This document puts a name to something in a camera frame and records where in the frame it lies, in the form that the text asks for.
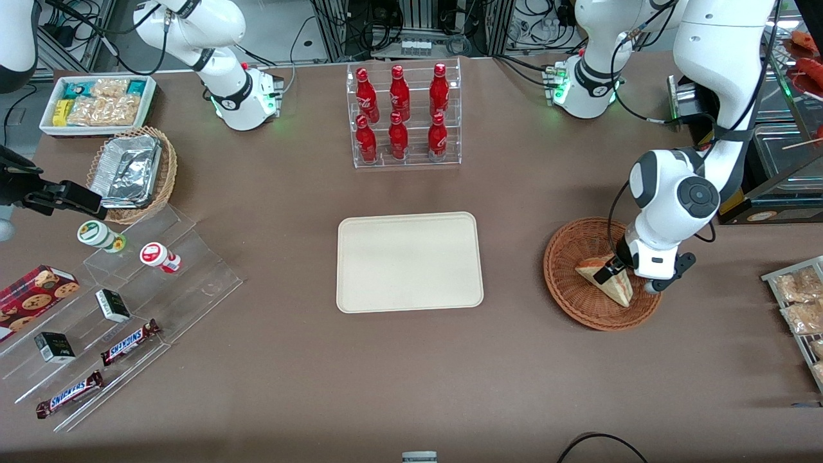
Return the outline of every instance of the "aluminum foil container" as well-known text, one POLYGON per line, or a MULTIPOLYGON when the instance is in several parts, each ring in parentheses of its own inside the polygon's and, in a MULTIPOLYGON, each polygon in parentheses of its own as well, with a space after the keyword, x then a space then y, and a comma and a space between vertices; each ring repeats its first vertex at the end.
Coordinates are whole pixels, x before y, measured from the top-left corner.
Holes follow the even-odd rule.
POLYGON ((105 208, 145 208, 151 203, 163 143, 151 135, 106 142, 91 190, 105 208))

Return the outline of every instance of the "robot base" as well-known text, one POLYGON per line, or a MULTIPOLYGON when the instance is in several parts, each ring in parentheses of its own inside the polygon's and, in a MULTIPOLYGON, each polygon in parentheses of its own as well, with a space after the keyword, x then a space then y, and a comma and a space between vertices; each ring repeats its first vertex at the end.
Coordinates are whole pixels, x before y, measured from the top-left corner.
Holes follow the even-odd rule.
POLYGON ((271 117, 278 117, 283 101, 283 81, 274 82, 271 74, 257 69, 248 69, 246 72, 252 78, 252 91, 240 103, 240 107, 237 110, 225 110, 217 103, 214 105, 217 115, 234 130, 251 130, 271 117))
POLYGON ((573 56, 565 61, 558 61, 549 72, 543 73, 546 84, 554 84, 556 88, 546 89, 546 102, 549 106, 559 106, 574 117, 593 119, 603 114, 606 108, 615 100, 614 91, 603 86, 601 96, 591 96, 588 90, 574 75, 574 66, 580 60, 573 56))

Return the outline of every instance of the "cookie box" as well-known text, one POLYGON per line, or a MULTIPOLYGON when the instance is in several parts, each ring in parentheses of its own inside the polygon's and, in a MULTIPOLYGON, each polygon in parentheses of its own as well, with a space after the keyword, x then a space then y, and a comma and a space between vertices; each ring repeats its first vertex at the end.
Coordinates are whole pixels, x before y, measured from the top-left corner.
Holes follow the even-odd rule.
POLYGON ((41 265, 0 290, 0 342, 79 288, 74 275, 41 265))

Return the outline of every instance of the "snickers bar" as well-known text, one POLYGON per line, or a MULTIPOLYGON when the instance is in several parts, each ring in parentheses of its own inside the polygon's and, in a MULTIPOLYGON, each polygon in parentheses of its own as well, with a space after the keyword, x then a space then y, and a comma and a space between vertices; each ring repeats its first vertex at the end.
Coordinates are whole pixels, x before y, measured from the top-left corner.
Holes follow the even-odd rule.
POLYGON ((152 318, 148 323, 141 326, 139 330, 131 333, 126 339, 116 343, 114 347, 103 352, 100 355, 103 358, 103 364, 106 367, 111 365, 117 357, 125 355, 158 331, 160 331, 160 327, 157 326, 157 322, 152 318))
POLYGON ((87 377, 83 381, 78 382, 76 385, 66 389, 59 395, 52 397, 51 400, 44 400, 37 404, 37 418, 44 419, 52 413, 56 412, 60 407, 64 406, 65 404, 71 402, 72 400, 77 400, 78 398, 80 398, 81 395, 84 395, 86 392, 102 387, 103 376, 100 375, 100 372, 95 370, 95 372, 91 373, 91 376, 87 377))

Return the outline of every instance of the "snack box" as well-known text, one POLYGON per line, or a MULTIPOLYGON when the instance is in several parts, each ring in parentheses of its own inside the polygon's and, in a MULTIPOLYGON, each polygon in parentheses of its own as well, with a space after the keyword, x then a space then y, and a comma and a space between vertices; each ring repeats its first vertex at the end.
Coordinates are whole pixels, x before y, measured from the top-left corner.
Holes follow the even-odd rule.
POLYGON ((79 288, 74 275, 41 265, 0 290, 0 342, 79 288))
POLYGON ((139 129, 146 122, 146 117, 149 115, 151 108, 151 100, 154 96, 157 84, 155 80, 149 76, 136 76, 134 74, 100 74, 90 76, 73 76, 60 77, 54 83, 54 89, 49 97, 49 103, 43 112, 43 117, 40 119, 40 130, 43 133, 51 135, 52 137, 103 137, 114 135, 115 133, 125 132, 129 129, 139 129), (72 84, 79 84, 83 82, 91 82, 99 78, 111 79, 129 79, 131 81, 145 81, 146 86, 143 88, 140 97, 140 106, 137 107, 137 116, 134 118, 132 125, 110 125, 100 127, 78 127, 70 125, 54 125, 53 117, 54 111, 57 109, 58 102, 65 98, 66 89, 72 84))

